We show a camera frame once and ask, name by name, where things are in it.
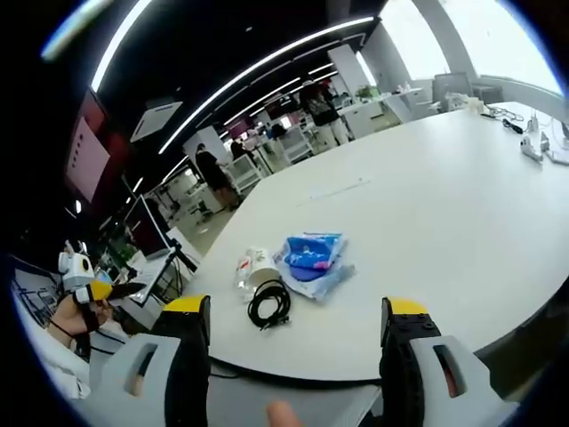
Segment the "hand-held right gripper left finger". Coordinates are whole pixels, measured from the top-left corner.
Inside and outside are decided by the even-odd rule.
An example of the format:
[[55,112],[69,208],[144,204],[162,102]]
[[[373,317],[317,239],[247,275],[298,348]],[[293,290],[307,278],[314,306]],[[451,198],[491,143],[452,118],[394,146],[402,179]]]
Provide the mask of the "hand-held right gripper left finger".
[[206,426],[209,344],[210,297],[178,298],[112,350],[74,409],[89,426]]

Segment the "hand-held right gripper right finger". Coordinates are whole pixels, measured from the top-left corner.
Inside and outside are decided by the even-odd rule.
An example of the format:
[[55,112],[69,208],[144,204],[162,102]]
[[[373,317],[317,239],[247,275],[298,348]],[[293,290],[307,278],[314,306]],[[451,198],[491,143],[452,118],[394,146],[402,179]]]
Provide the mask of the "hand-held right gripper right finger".
[[505,426],[518,408],[493,389],[483,361],[412,300],[381,301],[379,372],[384,426]]

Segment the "person's left hand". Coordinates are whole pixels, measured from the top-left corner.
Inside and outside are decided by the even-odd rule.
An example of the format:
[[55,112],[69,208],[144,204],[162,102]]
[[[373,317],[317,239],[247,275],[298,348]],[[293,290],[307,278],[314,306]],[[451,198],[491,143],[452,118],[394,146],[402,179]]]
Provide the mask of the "person's left hand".
[[66,338],[93,332],[103,325],[112,314],[106,300],[93,303],[77,304],[72,294],[65,296],[50,318],[47,330],[54,334],[63,334]]

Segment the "person's right hand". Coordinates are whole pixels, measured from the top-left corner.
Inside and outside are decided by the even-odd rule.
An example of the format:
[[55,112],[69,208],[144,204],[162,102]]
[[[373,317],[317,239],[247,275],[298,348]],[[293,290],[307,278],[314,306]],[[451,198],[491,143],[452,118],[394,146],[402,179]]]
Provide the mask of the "person's right hand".
[[270,427],[302,427],[303,423],[285,401],[274,401],[266,407]]

